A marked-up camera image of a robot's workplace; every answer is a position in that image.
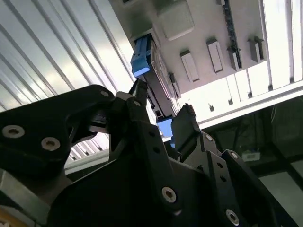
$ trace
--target metal bracket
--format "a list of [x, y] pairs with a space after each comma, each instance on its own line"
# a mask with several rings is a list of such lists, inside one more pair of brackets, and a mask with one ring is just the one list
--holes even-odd
[[239, 190], [245, 191], [248, 199], [251, 199], [253, 203], [258, 205], [259, 217], [254, 218], [259, 220], [259, 226], [298, 227], [295, 221], [286, 213], [236, 152], [226, 150], [222, 153], [222, 158], [228, 164], [228, 169], [233, 179], [241, 183]]
[[216, 155], [217, 149], [210, 149], [215, 147], [213, 139], [209, 140], [206, 138], [208, 145], [205, 145], [204, 137], [206, 136], [211, 138], [209, 135], [202, 133], [197, 140], [196, 152], [201, 152], [199, 162], [202, 165], [204, 174], [211, 182], [218, 218], [224, 226], [248, 227], [249, 225], [240, 212], [227, 164]]
[[[0, 113], [0, 168], [42, 178], [56, 176], [71, 146], [97, 134], [89, 130], [90, 123], [105, 128], [113, 99], [105, 87], [91, 85]], [[99, 109], [103, 113], [92, 122]]]
[[146, 166], [148, 179], [155, 200], [173, 215], [181, 213], [181, 195], [177, 187], [167, 152], [158, 127], [150, 123], [135, 121], [132, 136], [135, 152]]
[[120, 156], [131, 139], [129, 122], [149, 122], [146, 112], [147, 85], [138, 79], [129, 93], [118, 92], [110, 109], [109, 161]]

